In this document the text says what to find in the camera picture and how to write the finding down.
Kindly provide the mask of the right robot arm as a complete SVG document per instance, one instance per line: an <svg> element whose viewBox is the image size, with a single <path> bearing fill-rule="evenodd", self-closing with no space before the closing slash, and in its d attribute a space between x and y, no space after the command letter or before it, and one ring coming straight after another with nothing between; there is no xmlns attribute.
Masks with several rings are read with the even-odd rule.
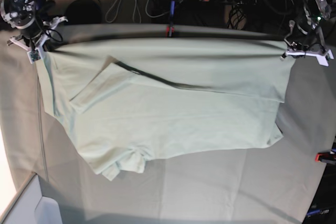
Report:
<svg viewBox="0 0 336 224"><path fill-rule="evenodd" d="M56 27L67 19L65 16L49 16L48 11L54 6L53 0L1 0L2 20L19 31L7 45L17 45L34 54L38 49L44 49L48 40L62 43L64 39Z"/></svg>

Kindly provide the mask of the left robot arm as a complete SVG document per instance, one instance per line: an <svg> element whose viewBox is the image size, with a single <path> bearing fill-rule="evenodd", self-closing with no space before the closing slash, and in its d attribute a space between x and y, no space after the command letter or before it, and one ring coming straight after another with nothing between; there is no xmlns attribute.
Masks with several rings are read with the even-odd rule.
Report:
<svg viewBox="0 0 336 224"><path fill-rule="evenodd" d="M292 0L295 18L289 21L289 33L284 37L287 50L283 58L313 57L327 67L334 59L326 45L321 25L331 18L331 6L327 0Z"/></svg>

